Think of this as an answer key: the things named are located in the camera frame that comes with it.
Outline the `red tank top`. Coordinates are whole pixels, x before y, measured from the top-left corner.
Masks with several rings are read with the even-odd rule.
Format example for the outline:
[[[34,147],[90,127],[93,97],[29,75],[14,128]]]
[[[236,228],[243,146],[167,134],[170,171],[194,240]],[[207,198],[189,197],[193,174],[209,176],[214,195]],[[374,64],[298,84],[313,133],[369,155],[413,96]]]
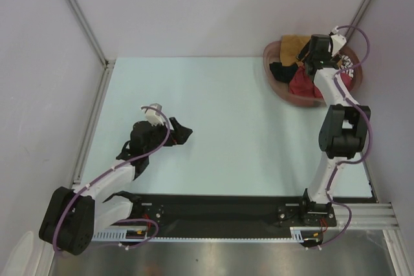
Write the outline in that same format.
[[[289,92],[293,95],[327,99],[328,103],[334,103],[338,98],[351,97],[352,77],[348,73],[340,72],[335,68],[322,68],[316,71],[314,78],[308,75],[304,65],[296,71],[289,83]]]

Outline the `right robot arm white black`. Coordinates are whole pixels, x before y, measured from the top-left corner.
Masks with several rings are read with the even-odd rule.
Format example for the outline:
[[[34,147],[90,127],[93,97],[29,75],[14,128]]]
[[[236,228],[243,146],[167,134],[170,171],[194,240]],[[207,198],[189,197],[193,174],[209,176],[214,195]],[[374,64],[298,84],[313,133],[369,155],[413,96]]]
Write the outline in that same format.
[[[351,96],[334,60],[345,44],[345,37],[339,33],[312,35],[304,58],[305,73],[328,107],[318,136],[321,160],[298,209],[299,219],[306,226],[323,224],[322,218],[333,216],[331,190],[334,179],[344,165],[362,161],[353,158],[363,151],[365,140],[371,137],[371,110]]]

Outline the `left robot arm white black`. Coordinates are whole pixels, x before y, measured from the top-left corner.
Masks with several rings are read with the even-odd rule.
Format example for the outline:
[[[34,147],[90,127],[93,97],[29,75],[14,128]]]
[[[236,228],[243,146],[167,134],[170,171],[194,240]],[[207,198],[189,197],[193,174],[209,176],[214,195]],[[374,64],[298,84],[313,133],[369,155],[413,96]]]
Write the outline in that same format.
[[[95,233],[121,220],[129,224],[145,221],[140,197],[122,188],[146,170],[151,154],[161,147],[183,145],[192,134],[192,129],[174,117],[168,122],[136,122],[108,172],[84,185],[59,187],[53,192],[39,238],[55,250],[79,255]]]

